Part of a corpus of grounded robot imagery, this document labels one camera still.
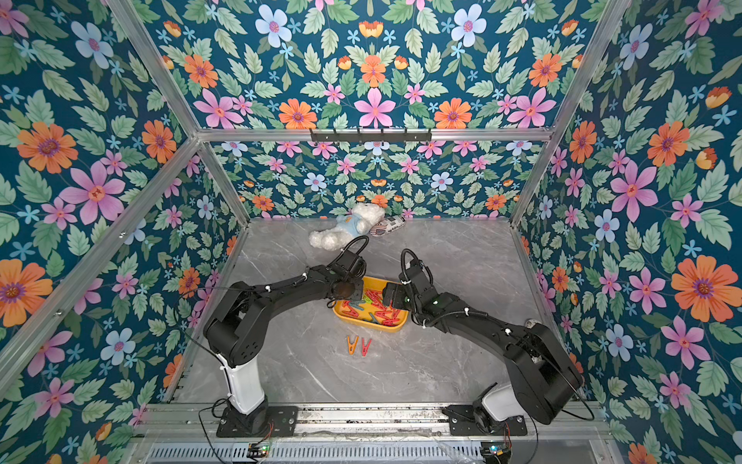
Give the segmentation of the yellow plastic storage box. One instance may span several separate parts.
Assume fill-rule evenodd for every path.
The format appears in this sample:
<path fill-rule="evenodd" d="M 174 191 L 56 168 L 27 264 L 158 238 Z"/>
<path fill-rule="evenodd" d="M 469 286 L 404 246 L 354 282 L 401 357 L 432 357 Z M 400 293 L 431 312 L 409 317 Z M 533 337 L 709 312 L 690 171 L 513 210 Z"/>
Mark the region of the yellow plastic storage box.
<path fill-rule="evenodd" d="M 363 290 L 351 300 L 338 301 L 332 307 L 343 322 L 385 333 L 398 333 L 409 320 L 409 312 L 386 304 L 384 290 L 395 281 L 365 276 Z"/>

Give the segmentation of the orange clothespin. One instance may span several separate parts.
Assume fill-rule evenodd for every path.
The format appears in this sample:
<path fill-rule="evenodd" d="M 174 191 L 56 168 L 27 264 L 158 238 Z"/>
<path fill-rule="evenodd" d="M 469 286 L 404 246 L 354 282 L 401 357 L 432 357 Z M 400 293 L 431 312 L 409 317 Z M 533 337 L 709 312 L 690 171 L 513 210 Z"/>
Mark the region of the orange clothespin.
<path fill-rule="evenodd" d="M 355 355 L 357 351 L 357 346 L 359 345 L 359 337 L 358 336 L 346 336 L 346 344 L 347 344 L 348 354 L 350 356 Z"/>

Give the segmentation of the red clothespin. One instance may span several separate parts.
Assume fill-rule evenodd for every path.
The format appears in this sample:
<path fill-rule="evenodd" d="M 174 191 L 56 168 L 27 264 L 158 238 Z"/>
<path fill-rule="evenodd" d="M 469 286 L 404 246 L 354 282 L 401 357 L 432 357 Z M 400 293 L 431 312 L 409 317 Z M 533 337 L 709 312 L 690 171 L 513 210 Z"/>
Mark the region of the red clothespin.
<path fill-rule="evenodd" d="M 372 338 L 362 338 L 361 339 L 361 355 L 363 357 L 366 357 L 367 356 L 372 341 L 373 341 Z"/>

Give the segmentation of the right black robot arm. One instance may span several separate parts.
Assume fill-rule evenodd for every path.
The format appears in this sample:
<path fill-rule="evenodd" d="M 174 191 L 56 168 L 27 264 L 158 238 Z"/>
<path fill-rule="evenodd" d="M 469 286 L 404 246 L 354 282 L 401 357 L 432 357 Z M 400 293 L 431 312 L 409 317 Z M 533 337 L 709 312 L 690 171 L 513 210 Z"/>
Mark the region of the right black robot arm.
<path fill-rule="evenodd" d="M 384 290 L 386 303 L 409 311 L 417 326 L 461 336 L 504 363 L 509 383 L 485 394 L 495 400 L 488 409 L 492 417 L 515 403 L 523 414 L 548 425 L 582 388 L 576 365 L 547 326 L 508 323 L 438 291 L 430 269 L 410 249 L 403 249 L 400 266 L 400 282 Z"/>

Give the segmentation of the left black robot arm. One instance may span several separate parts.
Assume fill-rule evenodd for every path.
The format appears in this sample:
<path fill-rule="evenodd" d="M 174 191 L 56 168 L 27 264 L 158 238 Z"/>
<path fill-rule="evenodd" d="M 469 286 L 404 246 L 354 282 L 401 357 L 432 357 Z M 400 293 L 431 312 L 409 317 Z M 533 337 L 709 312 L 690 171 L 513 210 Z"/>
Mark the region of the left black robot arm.
<path fill-rule="evenodd" d="M 206 322 L 203 334 L 209 349 L 220 360 L 229 404 L 248 416 L 267 402 L 261 385 L 257 357 L 272 319 L 285 311 L 316 301 L 349 301 L 363 287 L 366 262 L 361 253 L 366 235 L 353 239 L 334 260 L 310 267 L 295 278 L 275 283 L 232 284 Z"/>

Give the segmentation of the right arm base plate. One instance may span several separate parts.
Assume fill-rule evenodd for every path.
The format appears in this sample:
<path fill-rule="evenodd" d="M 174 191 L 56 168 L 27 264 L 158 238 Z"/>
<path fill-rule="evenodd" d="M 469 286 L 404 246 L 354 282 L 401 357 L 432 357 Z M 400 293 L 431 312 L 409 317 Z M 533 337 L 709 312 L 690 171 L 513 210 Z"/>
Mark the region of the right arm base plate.
<path fill-rule="evenodd" d="M 442 408 L 442 414 L 448 418 L 449 433 L 452 436 L 502 436 L 507 438 L 529 434 L 523 416 L 496 421 L 482 407 L 454 404 Z"/>

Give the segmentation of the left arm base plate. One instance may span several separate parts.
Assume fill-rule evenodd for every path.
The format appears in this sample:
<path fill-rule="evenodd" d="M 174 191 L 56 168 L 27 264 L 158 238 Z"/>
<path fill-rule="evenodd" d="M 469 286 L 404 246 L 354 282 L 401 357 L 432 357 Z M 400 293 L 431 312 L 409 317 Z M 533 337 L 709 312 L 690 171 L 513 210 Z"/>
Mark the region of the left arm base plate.
<path fill-rule="evenodd" d="M 220 417 L 216 431 L 218 438 L 272 438 L 291 437 L 298 424 L 296 406 L 261 405 L 247 415 L 228 404 Z"/>

